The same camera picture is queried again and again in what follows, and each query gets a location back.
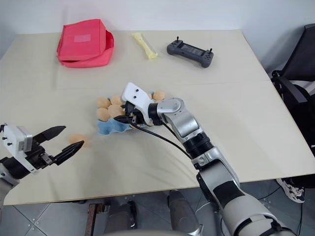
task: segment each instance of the game controller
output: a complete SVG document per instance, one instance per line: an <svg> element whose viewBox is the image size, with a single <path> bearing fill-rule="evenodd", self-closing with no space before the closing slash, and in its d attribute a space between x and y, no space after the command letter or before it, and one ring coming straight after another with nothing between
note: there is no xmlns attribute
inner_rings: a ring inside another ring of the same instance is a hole
<svg viewBox="0 0 315 236"><path fill-rule="evenodd" d="M177 39L167 45L167 53L170 55L181 55L191 60L195 60L201 63L204 68L209 67L213 58L212 48L210 50L202 50L192 45L184 43L182 40Z"/></svg>

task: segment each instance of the beige table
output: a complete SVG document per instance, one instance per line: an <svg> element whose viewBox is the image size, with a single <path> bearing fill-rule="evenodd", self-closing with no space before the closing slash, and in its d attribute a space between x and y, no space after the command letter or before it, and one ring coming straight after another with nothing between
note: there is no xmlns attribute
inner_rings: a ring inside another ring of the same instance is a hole
<svg viewBox="0 0 315 236"><path fill-rule="evenodd" d="M241 182L315 173L315 159L242 33L146 31L159 56L147 60L128 31L113 32L115 51L105 67L59 65L59 33L18 35L0 61L0 122L36 134L66 125L43 143L56 155L72 133L91 142L74 157L29 175L5 199L22 204L85 199L197 186L190 160L168 143L140 131L97 135L95 101L120 94L131 81L146 91L182 98ZM213 48L209 68L170 56L179 35ZM164 127L153 131L173 139ZM7 155L3 146L0 157Z"/></svg>

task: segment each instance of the yellow dog bone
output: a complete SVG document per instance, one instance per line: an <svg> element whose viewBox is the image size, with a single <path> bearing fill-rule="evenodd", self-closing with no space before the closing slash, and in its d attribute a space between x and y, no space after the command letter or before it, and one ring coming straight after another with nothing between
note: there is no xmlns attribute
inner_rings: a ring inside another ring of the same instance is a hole
<svg viewBox="0 0 315 236"><path fill-rule="evenodd" d="M158 56L158 54L156 52L154 52L153 50L151 50L150 47L147 45L147 43L144 41L141 33L137 32L137 33L133 33L131 35L142 46L142 48L144 49L144 51L147 54L148 59L153 59L153 58L156 58Z"/></svg>

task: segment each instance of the shoe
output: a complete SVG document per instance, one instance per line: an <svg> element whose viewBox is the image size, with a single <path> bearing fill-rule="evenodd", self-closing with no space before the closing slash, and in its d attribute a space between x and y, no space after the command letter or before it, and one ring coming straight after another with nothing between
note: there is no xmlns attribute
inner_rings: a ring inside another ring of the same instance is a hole
<svg viewBox="0 0 315 236"><path fill-rule="evenodd" d="M295 187L289 178L278 178L277 183L282 187L288 198L296 203L305 202L304 188Z"/></svg>

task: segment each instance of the pink fabric bag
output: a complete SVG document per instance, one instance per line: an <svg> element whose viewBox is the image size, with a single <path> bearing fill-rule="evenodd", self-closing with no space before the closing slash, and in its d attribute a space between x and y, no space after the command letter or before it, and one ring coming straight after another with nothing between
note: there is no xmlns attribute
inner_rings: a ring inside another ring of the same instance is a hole
<svg viewBox="0 0 315 236"><path fill-rule="evenodd" d="M114 37L100 19L63 26L57 58L72 68L107 65L114 50Z"/></svg>

